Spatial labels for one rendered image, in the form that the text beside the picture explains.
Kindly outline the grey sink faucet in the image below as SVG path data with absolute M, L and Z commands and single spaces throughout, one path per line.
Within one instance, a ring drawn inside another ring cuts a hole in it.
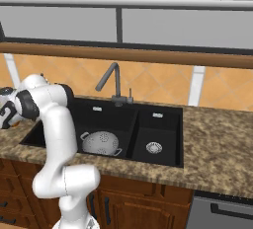
M 108 70 L 105 72 L 95 90 L 100 92 L 105 84 L 107 83 L 108 79 L 115 73 L 115 84 L 116 84 L 116 93 L 112 95 L 112 102 L 115 104 L 116 107 L 121 107 L 123 104 L 132 104 L 133 103 L 133 96 L 131 94 L 131 90 L 128 90 L 128 96 L 125 97 L 121 94 L 121 75 L 120 75 L 120 66 L 117 62 L 114 62 L 110 65 Z

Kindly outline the black double sink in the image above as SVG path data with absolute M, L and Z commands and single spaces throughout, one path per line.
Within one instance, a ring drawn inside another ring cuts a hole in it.
M 183 110 L 141 104 L 116 107 L 111 101 L 76 98 L 69 106 L 76 130 L 77 144 L 84 132 L 113 133 L 123 149 L 114 158 L 182 168 Z M 162 151 L 146 151 L 149 142 L 158 142 Z

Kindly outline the white colander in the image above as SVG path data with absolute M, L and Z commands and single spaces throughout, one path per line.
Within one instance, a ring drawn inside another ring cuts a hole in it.
M 87 153 L 118 156 L 123 151 L 119 139 L 108 131 L 84 132 L 80 135 L 80 138 L 82 140 L 82 149 Z

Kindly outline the round metal sink drain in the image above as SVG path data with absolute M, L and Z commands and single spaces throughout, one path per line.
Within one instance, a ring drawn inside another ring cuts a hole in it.
M 162 151 L 162 145 L 158 142 L 149 142 L 146 145 L 146 151 L 151 153 L 151 154 L 158 154 Z

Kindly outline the wooden window ledge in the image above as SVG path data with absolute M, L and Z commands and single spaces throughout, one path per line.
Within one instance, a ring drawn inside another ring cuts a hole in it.
M 253 55 L 0 42 L 0 53 L 253 69 Z

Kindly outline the brown wooden cupboard door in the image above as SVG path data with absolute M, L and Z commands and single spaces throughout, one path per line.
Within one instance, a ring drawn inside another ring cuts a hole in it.
M 92 214 L 91 214 L 91 218 L 89 220 L 89 223 L 87 225 L 87 229 L 100 229 L 100 225 L 97 221 L 97 219 L 95 219 Z
M 181 205 L 111 191 L 100 191 L 104 229 L 185 229 L 190 204 Z M 110 199 L 107 225 L 105 197 Z

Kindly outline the brown wooden drawer front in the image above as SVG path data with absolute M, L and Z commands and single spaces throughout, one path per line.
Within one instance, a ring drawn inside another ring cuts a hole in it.
M 0 203 L 8 202 L 6 207 L 0 207 L 2 210 L 11 211 L 14 213 L 21 213 L 26 215 L 33 215 L 33 211 L 25 197 L 13 195 L 9 192 L 0 191 Z
M 21 179 L 31 180 L 41 168 L 39 164 L 0 159 L 0 191 L 23 195 Z
M 41 229 L 34 215 L 0 211 L 0 216 L 3 216 L 5 219 L 15 218 L 16 223 L 13 226 L 24 227 L 26 229 Z

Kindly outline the grey dishwasher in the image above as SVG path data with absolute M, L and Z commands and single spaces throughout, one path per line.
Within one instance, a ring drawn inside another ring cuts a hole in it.
M 211 213 L 211 204 L 223 210 L 253 215 L 253 199 L 195 191 L 186 229 L 253 229 L 253 220 Z

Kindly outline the window with grey frame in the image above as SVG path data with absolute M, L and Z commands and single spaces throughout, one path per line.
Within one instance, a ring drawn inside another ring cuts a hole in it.
M 4 41 L 253 54 L 253 0 L 0 0 Z

